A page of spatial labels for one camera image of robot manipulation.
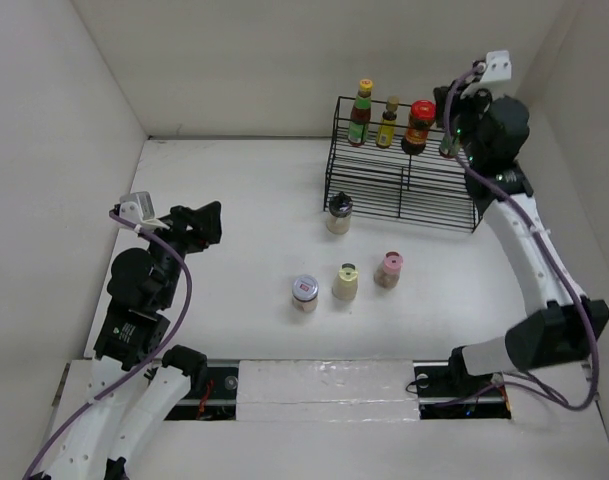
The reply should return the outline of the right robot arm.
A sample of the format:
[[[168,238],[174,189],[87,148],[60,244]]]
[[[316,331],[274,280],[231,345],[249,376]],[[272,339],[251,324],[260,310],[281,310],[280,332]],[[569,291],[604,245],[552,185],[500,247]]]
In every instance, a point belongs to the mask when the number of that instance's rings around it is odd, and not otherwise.
[[[453,349],[446,381],[467,394],[494,374],[528,374],[588,360],[599,365],[597,340],[609,321],[605,301],[590,298],[566,271],[537,210],[517,155],[528,139],[529,111],[509,96],[472,95],[457,83],[434,90],[444,143],[460,143],[469,196],[508,258],[525,319],[494,339]]]

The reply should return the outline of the black cap spice shaker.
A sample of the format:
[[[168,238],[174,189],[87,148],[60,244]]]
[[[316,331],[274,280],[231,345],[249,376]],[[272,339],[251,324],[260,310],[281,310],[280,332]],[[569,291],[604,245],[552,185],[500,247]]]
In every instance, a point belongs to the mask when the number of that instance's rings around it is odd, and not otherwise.
[[[350,229],[351,215],[353,212],[352,198],[340,191],[332,196],[328,202],[327,229],[336,235],[343,235]]]

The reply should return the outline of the green label sauce bottle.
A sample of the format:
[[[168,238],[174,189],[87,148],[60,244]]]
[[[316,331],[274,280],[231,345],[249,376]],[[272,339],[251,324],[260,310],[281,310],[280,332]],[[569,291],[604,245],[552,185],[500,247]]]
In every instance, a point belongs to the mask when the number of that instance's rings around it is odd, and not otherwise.
[[[458,155],[459,150],[461,148],[460,133],[460,128],[455,128],[454,130],[444,132],[443,138],[438,148],[439,154],[442,157],[447,159],[453,159]]]

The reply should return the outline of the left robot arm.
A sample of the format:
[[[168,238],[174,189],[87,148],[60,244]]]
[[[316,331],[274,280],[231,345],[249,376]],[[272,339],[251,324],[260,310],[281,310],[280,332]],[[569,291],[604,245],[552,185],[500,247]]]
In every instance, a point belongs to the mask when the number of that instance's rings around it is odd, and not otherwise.
[[[174,406],[204,390],[206,355],[170,343],[189,302],[175,322],[162,313],[179,281],[186,283],[186,299],[192,297],[186,257],[220,242],[221,210],[212,201],[197,209],[177,205],[159,217],[146,192],[125,195],[110,210],[113,221],[148,246],[113,260],[85,402],[48,438],[25,478],[126,479]]]

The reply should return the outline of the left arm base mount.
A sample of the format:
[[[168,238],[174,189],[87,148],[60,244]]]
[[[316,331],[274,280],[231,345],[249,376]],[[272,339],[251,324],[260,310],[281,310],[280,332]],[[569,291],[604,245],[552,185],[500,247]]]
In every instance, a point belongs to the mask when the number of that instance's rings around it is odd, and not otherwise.
[[[166,415],[166,421],[231,421],[236,418],[237,360],[209,360],[206,377]]]

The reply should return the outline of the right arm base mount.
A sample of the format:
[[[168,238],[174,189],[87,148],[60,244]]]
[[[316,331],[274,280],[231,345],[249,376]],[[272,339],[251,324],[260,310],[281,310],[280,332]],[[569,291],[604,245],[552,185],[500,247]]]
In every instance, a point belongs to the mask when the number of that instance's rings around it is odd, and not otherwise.
[[[501,375],[456,379],[446,360],[413,362],[406,392],[418,402],[421,420],[510,420],[512,413]]]

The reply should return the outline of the red lid chili jar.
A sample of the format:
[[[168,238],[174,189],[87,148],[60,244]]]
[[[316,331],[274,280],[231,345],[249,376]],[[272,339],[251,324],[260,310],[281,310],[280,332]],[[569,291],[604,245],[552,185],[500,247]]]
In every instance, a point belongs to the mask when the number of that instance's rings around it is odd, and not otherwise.
[[[429,100],[418,100],[411,105],[408,125],[401,140],[401,148],[407,155],[419,155],[424,151],[436,113],[436,105]]]

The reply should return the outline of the yellow cap chili sauce bottle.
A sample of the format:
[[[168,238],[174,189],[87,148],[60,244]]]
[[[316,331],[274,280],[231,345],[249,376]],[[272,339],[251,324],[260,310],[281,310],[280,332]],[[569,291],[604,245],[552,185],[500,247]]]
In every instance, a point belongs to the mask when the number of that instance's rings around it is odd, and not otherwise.
[[[353,146],[361,146],[367,139],[373,86],[373,81],[370,79],[362,79],[359,82],[347,130],[348,142]]]

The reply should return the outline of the small yellow oil bottle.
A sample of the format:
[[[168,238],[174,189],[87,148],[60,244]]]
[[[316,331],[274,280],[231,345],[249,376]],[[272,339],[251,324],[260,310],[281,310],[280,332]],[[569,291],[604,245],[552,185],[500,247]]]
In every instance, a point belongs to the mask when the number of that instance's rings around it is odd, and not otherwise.
[[[382,113],[375,139],[376,146],[380,149],[389,148],[393,142],[398,107],[399,98],[397,96],[390,96]]]

